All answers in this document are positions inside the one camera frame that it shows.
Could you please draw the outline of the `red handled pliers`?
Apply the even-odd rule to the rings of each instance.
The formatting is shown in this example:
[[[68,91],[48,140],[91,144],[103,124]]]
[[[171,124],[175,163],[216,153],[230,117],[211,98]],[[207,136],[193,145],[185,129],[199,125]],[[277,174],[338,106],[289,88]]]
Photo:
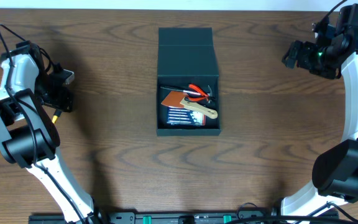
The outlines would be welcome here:
[[[208,85],[208,92],[205,92],[202,88],[195,84],[189,84],[188,85],[190,91],[188,92],[188,96],[186,97],[187,101],[191,102],[201,102],[205,101],[207,103],[211,103],[212,101],[215,101],[215,97],[213,96],[213,90]]]

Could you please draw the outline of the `orange scraper wooden handle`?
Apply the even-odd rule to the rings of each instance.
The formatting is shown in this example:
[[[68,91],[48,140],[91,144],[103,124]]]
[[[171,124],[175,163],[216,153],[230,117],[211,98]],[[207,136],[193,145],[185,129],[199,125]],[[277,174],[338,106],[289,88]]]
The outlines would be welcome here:
[[[207,108],[195,102],[186,101],[185,98],[187,94],[177,91],[171,91],[161,102],[162,105],[169,108],[180,108],[191,111],[199,112],[211,119],[216,119],[218,117],[218,112],[216,110]]]

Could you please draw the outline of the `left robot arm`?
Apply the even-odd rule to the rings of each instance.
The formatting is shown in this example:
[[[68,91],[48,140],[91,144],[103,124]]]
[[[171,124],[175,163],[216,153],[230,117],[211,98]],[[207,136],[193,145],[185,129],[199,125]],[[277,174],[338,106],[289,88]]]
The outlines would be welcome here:
[[[73,94],[67,85],[75,75],[60,64],[46,67],[46,55],[30,41],[1,55],[0,152],[44,185],[66,223],[97,223],[94,200],[65,164],[55,127],[61,113],[73,109]]]

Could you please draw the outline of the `screwdriver set blister pack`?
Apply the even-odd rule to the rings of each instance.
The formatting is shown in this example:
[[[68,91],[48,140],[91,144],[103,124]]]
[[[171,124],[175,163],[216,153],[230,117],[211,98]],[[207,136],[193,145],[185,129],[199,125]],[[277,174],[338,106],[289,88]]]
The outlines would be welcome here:
[[[168,108],[167,123],[171,125],[204,126],[206,116],[197,111]]]

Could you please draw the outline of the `black yellow screwdriver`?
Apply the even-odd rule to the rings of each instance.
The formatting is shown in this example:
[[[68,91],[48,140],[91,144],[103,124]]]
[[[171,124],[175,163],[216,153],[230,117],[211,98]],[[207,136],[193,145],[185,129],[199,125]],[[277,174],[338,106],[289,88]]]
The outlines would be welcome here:
[[[61,116],[62,111],[61,110],[55,110],[53,117],[52,117],[52,123],[55,124],[59,117]]]

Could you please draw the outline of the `black handled claw hammer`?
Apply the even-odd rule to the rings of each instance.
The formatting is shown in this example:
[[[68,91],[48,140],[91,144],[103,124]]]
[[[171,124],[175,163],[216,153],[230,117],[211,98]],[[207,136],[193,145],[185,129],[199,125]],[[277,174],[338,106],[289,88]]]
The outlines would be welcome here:
[[[161,86],[161,89],[183,93],[186,95],[186,97],[188,96],[188,92],[190,91],[189,87],[186,89],[186,88],[180,88],[180,87],[175,87],[175,86]]]

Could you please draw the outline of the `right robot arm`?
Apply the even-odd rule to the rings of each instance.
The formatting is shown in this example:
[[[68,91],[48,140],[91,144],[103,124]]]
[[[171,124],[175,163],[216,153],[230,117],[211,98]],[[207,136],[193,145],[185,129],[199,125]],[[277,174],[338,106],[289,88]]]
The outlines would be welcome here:
[[[345,88],[341,142],[318,156],[310,182],[279,202],[274,214],[288,223],[313,223],[331,208],[358,202],[358,4],[341,1],[336,9],[335,26],[324,16],[312,25],[314,42],[296,40],[282,57],[288,68],[342,79]]]

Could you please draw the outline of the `black gift box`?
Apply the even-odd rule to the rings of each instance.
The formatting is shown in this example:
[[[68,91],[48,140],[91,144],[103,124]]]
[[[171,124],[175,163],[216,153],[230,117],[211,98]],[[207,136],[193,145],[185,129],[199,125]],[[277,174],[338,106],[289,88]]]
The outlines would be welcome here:
[[[171,92],[161,86],[188,88],[195,84],[208,92],[213,90],[215,101],[198,104],[216,110],[218,117],[206,116],[204,126],[171,125],[167,123],[168,108],[161,104]],[[219,69],[210,28],[164,27],[158,30],[157,61],[157,135],[158,136],[217,136],[221,133],[219,114]]]

